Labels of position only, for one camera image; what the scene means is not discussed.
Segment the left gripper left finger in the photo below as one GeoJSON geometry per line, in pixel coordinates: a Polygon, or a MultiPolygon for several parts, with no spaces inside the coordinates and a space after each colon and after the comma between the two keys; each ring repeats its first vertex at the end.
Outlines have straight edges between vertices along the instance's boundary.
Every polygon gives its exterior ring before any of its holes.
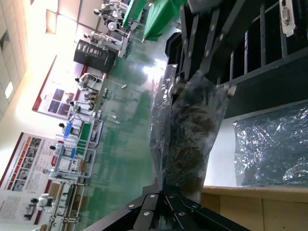
{"type": "Polygon", "coordinates": [[[87,227],[87,231],[150,231],[157,228],[159,188],[145,186],[140,197],[87,227]]]}

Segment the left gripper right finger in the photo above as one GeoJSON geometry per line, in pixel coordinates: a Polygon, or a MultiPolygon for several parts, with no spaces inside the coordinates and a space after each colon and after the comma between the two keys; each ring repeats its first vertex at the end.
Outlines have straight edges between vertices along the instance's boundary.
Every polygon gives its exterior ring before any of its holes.
{"type": "Polygon", "coordinates": [[[179,192],[164,192],[163,217],[177,231],[246,231],[244,226],[194,202],[179,192]]]}

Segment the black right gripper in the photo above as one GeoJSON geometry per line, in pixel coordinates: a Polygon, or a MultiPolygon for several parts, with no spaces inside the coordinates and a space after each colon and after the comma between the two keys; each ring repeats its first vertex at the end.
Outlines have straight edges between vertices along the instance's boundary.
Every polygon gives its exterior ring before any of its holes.
{"type": "Polygon", "coordinates": [[[188,81],[195,72],[200,72],[212,83],[220,84],[230,49],[224,41],[241,7],[240,0],[188,0],[189,7],[181,7],[181,36],[184,61],[181,73],[188,81]],[[204,56],[200,58],[198,29],[200,12],[211,10],[209,31],[206,37],[204,56]]]}

